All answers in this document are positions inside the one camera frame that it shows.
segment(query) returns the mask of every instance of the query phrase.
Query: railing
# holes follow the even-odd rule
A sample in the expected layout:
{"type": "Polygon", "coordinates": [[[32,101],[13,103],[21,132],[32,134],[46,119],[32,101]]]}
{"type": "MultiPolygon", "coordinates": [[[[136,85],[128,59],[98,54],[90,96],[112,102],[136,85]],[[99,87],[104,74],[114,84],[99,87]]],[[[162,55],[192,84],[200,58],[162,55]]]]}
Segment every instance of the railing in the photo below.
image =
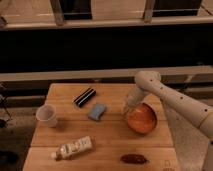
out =
{"type": "Polygon", "coordinates": [[[0,16],[0,29],[213,23],[213,1],[1,0],[0,16]]]}

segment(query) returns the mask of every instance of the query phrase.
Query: metal bar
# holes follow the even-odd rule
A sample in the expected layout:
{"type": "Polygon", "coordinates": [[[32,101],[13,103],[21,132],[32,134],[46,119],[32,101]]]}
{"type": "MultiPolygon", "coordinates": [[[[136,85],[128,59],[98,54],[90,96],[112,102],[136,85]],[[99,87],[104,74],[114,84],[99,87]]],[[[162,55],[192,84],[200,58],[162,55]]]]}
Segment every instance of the metal bar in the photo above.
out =
{"type": "Polygon", "coordinates": [[[190,67],[161,67],[161,68],[135,68],[135,69],[108,69],[108,70],[82,70],[82,71],[56,71],[56,72],[26,72],[26,73],[2,73],[0,82],[14,81],[37,81],[37,80],[71,80],[71,79],[104,79],[104,78],[127,78],[141,70],[155,70],[162,76],[175,78],[178,76],[199,75],[204,79],[201,82],[213,82],[212,66],[190,66],[190,67]]]}
{"type": "Polygon", "coordinates": [[[63,15],[63,11],[61,9],[60,1],[59,0],[50,0],[50,3],[52,5],[56,25],[63,26],[64,25],[64,15],[63,15]]]}
{"type": "Polygon", "coordinates": [[[145,23],[149,23],[152,21],[154,6],[155,6],[155,0],[146,0],[145,13],[144,13],[145,23]]]}
{"type": "Polygon", "coordinates": [[[0,16],[0,28],[3,28],[7,25],[7,21],[2,17],[0,16]]]}
{"type": "MultiPolygon", "coordinates": [[[[205,24],[213,23],[212,16],[178,16],[178,17],[153,17],[149,23],[141,19],[128,20],[77,20],[66,21],[66,24],[60,26],[60,29],[70,28],[101,28],[101,27],[126,27],[126,26],[157,26],[157,25],[177,25],[177,24],[205,24]]],[[[16,23],[7,24],[3,30],[30,30],[30,29],[57,29],[53,23],[16,23]]]]}

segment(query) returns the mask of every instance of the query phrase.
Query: brown object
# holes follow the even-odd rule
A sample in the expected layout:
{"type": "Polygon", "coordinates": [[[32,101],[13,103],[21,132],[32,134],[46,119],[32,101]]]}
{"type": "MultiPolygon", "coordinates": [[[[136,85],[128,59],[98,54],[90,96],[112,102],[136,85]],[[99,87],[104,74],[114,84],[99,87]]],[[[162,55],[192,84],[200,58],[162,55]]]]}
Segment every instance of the brown object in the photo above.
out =
{"type": "Polygon", "coordinates": [[[145,164],[149,162],[149,160],[147,160],[141,154],[125,154],[121,156],[121,160],[124,163],[130,163],[130,164],[145,164]]]}
{"type": "Polygon", "coordinates": [[[158,117],[158,124],[151,134],[142,136],[134,133],[123,119],[122,109],[126,94],[134,84],[52,84],[45,104],[56,107],[59,119],[56,128],[37,123],[23,171],[162,171],[165,161],[171,168],[180,171],[170,129],[160,100],[150,94],[146,98],[158,117]],[[94,87],[97,95],[83,108],[71,101],[87,87],[94,87]],[[87,113],[100,101],[107,106],[100,122],[92,122],[87,113]],[[58,146],[85,135],[94,142],[94,151],[76,157],[72,161],[56,162],[50,154],[58,146]],[[150,163],[144,165],[124,164],[123,154],[143,154],[150,163]]]}
{"type": "Polygon", "coordinates": [[[155,111],[146,103],[140,104],[127,113],[126,120],[130,128],[142,134],[150,133],[157,125],[155,111]]]}

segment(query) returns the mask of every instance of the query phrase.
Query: floor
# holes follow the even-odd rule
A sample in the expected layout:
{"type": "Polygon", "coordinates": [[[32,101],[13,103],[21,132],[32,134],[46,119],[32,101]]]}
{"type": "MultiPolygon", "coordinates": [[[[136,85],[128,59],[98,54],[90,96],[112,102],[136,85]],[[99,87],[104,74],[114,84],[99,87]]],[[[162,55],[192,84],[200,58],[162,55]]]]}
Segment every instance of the floor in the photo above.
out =
{"type": "MultiPolygon", "coordinates": [[[[1,171],[22,170],[36,125],[35,112],[44,99],[44,97],[39,97],[36,99],[37,101],[30,99],[32,104],[29,106],[23,106],[23,100],[14,102],[17,99],[8,98],[6,101],[7,110],[12,119],[6,128],[0,129],[0,150],[14,151],[19,155],[19,160],[13,165],[2,163],[0,160],[1,171]]],[[[213,106],[212,98],[199,100],[213,106]]],[[[168,106],[166,107],[166,115],[182,171],[200,171],[208,139],[168,106]]],[[[0,118],[8,118],[3,108],[0,109],[0,118]]]]}

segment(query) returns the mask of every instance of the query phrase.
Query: sausage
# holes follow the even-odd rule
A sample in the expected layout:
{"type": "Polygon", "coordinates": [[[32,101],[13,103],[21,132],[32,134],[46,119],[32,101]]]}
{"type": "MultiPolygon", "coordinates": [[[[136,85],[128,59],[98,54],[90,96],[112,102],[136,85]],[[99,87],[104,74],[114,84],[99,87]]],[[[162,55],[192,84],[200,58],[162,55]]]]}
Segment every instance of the sausage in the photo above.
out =
{"type": "Polygon", "coordinates": [[[145,164],[149,163],[143,155],[140,154],[125,154],[121,156],[121,161],[124,163],[131,163],[131,164],[145,164]]]}

